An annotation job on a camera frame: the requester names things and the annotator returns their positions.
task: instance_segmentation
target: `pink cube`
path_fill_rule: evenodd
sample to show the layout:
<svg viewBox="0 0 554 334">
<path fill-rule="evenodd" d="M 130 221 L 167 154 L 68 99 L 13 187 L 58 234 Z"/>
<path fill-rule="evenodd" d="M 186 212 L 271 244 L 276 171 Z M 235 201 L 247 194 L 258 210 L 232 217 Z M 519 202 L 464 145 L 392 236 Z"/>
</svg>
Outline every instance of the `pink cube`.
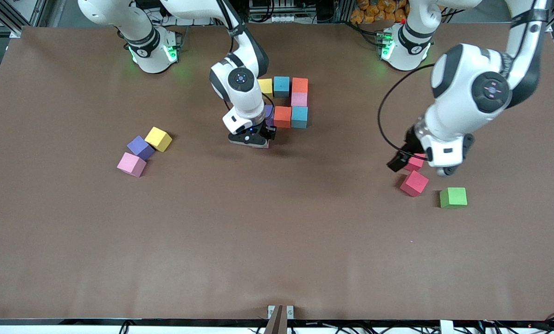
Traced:
<svg viewBox="0 0 554 334">
<path fill-rule="evenodd" d="M 120 159 L 118 166 L 116 168 L 121 171 L 133 175 L 133 177 L 140 177 L 143 173 L 143 169 L 147 165 L 147 162 L 136 155 L 125 153 Z"/>
<path fill-rule="evenodd" d="M 423 192 L 428 181 L 429 180 L 423 175 L 416 171 L 412 171 L 407 175 L 403 184 L 400 185 L 400 189 L 410 196 L 417 197 Z"/>
<path fill-rule="evenodd" d="M 425 158 L 425 154 L 415 154 L 415 155 L 416 156 L 421 156 L 421 158 Z M 407 165 L 404 168 L 406 170 L 408 170 L 409 172 L 419 171 L 421 169 L 421 167 L 423 167 L 423 165 L 424 165 L 424 160 L 411 157 L 411 158 L 409 158 L 409 162 L 407 163 Z"/>
<path fill-rule="evenodd" d="M 291 106 L 307 107 L 308 93 L 291 93 Z"/>
</svg>

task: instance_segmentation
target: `yellow cube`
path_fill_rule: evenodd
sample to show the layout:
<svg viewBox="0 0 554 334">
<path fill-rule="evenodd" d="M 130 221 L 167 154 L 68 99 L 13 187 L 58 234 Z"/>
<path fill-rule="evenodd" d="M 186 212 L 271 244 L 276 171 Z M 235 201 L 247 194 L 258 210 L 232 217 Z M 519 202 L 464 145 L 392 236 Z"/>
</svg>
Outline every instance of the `yellow cube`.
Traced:
<svg viewBox="0 0 554 334">
<path fill-rule="evenodd" d="M 260 85 L 260 91 L 273 98 L 273 79 L 258 79 L 258 85 Z"/>
<path fill-rule="evenodd" d="M 172 141 L 172 138 L 166 131 L 152 127 L 147 137 L 145 137 L 145 141 L 149 142 L 156 150 L 164 152 Z"/>
</svg>

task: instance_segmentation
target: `teal cube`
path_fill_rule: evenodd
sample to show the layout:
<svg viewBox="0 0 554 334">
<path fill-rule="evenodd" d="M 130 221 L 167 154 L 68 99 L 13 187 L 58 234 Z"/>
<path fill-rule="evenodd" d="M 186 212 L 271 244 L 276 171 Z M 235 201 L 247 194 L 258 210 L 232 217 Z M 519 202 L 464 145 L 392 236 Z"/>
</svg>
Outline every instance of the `teal cube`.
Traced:
<svg viewBox="0 0 554 334">
<path fill-rule="evenodd" d="M 273 96 L 290 97 L 290 77 L 275 77 L 273 79 Z"/>
<path fill-rule="evenodd" d="M 291 107 L 291 127 L 298 129 L 308 127 L 308 107 Z"/>
<path fill-rule="evenodd" d="M 440 207 L 443 209 L 461 209 L 466 207 L 466 189 L 446 188 L 440 192 Z"/>
</svg>

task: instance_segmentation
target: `foam cube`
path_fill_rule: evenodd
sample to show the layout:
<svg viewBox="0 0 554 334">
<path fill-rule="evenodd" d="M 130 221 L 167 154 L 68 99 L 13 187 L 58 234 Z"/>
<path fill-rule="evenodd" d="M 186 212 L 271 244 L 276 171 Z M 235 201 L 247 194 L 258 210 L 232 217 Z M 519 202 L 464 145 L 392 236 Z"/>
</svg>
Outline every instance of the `foam cube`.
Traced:
<svg viewBox="0 0 554 334">
<path fill-rule="evenodd" d="M 292 93 L 308 93 L 308 79 L 306 79 L 306 78 L 292 78 L 291 79 L 291 92 Z"/>
<path fill-rule="evenodd" d="M 440 207 L 443 209 L 461 209 L 466 207 L 466 189 L 446 188 L 440 192 Z"/>
<path fill-rule="evenodd" d="M 172 139 L 166 131 L 152 127 L 147 137 L 145 137 L 145 141 L 149 142 L 156 150 L 164 152 Z"/>
<path fill-rule="evenodd" d="M 308 127 L 308 107 L 291 107 L 291 127 L 298 129 Z"/>
<path fill-rule="evenodd" d="M 275 107 L 275 114 L 273 116 L 273 123 L 278 128 L 290 128 L 291 127 L 291 107 Z"/>
<path fill-rule="evenodd" d="M 290 97 L 290 77 L 275 77 L 273 79 L 273 95 L 275 97 Z"/>
<path fill-rule="evenodd" d="M 265 93 L 268 97 L 273 98 L 273 79 L 258 79 L 258 85 L 260 85 L 260 91 Z"/>
<path fill-rule="evenodd" d="M 308 93 L 291 93 L 292 106 L 308 106 Z"/>
<path fill-rule="evenodd" d="M 129 142 L 127 147 L 131 152 L 133 152 L 134 155 L 143 160 L 149 159 L 149 157 L 155 152 L 154 148 L 147 144 L 147 141 L 145 141 L 145 139 L 143 139 L 140 135 L 135 137 L 133 141 Z"/>
<path fill-rule="evenodd" d="M 416 156 L 421 156 L 421 158 L 425 158 L 425 154 L 415 154 Z M 415 157 L 409 158 L 409 162 L 404 167 L 404 169 L 408 171 L 419 171 L 421 167 L 424 165 L 424 160 L 417 159 Z"/>
<path fill-rule="evenodd" d="M 264 106 L 264 121 L 269 127 L 275 126 L 275 123 L 273 122 L 273 116 L 273 106 L 271 106 L 271 104 L 267 104 L 266 106 Z"/>
<path fill-rule="evenodd" d="M 416 171 L 412 171 L 409 175 L 407 175 L 403 181 L 403 184 L 400 185 L 400 189 L 410 196 L 417 197 L 423 192 L 428 181 L 428 178 Z"/>
<path fill-rule="evenodd" d="M 138 178 L 141 176 L 141 173 L 143 173 L 145 165 L 147 165 L 145 160 L 136 155 L 125 153 L 116 168 Z"/>
</svg>

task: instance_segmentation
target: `black circular button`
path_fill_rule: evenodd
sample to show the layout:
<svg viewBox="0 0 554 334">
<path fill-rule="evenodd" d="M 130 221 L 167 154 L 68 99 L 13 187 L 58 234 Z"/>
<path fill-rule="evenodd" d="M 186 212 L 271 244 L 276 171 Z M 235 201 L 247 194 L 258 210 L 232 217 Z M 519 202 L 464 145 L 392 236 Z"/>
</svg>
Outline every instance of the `black circular button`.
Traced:
<svg viewBox="0 0 554 334">
<path fill-rule="evenodd" d="M 228 83 L 235 90 L 250 91 L 254 87 L 254 74 L 247 68 L 235 68 L 228 76 Z"/>
<path fill-rule="evenodd" d="M 477 108 L 487 114 L 498 110 L 510 99 L 506 78 L 496 72 L 480 74 L 473 82 L 471 93 Z"/>
</svg>

